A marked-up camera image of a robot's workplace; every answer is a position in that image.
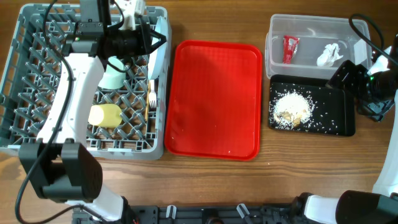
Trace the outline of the large light blue plate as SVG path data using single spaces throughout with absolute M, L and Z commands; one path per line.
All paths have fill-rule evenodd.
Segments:
M 162 71 L 163 63 L 165 60 L 167 41 L 169 38 L 169 27 L 166 18 L 162 16 L 158 18 L 155 26 L 155 31 L 164 35 L 166 41 L 149 55 L 149 62 L 147 64 L 147 68 L 148 68 L 148 79 L 150 80 L 155 80 L 156 78 L 158 78 L 158 76 Z

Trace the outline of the green saucer bowl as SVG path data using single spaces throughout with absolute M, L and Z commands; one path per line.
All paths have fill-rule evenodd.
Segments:
M 119 70 L 124 70 L 124 64 L 120 59 L 116 57 L 110 57 L 108 62 L 114 65 Z M 107 65 L 105 73 L 100 80 L 98 86 L 100 88 L 115 90 L 119 89 L 123 86 L 123 81 L 126 79 L 126 74 L 123 72 L 119 72 L 114 69 L 112 66 Z

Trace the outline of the white plastic fork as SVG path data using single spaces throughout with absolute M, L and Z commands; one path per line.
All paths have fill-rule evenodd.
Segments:
M 149 106 L 151 109 L 156 109 L 157 107 L 157 94 L 155 91 L 155 80 L 149 80 Z

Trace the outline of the rice food scraps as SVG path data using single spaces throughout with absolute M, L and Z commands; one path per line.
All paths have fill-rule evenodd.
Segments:
M 296 91 L 276 93 L 270 104 L 270 122 L 277 129 L 292 130 L 310 122 L 314 109 L 311 96 Z

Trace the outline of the yellow plastic cup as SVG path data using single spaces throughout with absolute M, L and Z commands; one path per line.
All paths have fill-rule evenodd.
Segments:
M 121 124 L 121 108 L 115 104 L 93 105 L 90 109 L 88 122 L 93 126 L 116 128 Z

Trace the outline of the single wooden chopstick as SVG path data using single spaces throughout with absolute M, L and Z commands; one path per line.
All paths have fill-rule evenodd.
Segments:
M 150 93 L 150 90 L 147 90 L 147 95 L 146 95 L 146 110 L 145 110 L 145 121 L 147 122 L 148 121 L 148 118 L 149 118 L 149 108 L 150 108 L 150 106 L 149 106 L 149 93 Z

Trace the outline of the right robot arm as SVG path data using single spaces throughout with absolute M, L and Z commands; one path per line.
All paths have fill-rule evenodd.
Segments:
M 321 153 L 318 169 L 341 172 L 346 164 L 365 159 L 367 166 L 382 165 L 376 183 L 366 191 L 344 188 L 345 180 L 321 180 L 328 189 L 338 186 L 339 193 L 323 190 L 317 194 L 302 193 L 290 206 L 291 223 L 397 223 L 397 120 L 389 121 L 391 132 L 371 127 L 352 141 L 322 138 L 311 142 L 299 139 L 296 147 Z

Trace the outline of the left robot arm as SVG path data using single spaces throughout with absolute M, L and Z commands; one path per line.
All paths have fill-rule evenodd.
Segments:
M 100 163 L 86 148 L 86 131 L 97 86 L 109 59 L 148 55 L 166 44 L 166 36 L 143 21 L 144 1 L 116 1 L 121 20 L 112 24 L 110 1 L 81 1 L 80 20 L 58 55 L 62 74 L 43 128 L 18 157 L 41 199 L 65 203 L 100 223 L 138 223 L 125 197 L 103 183 Z

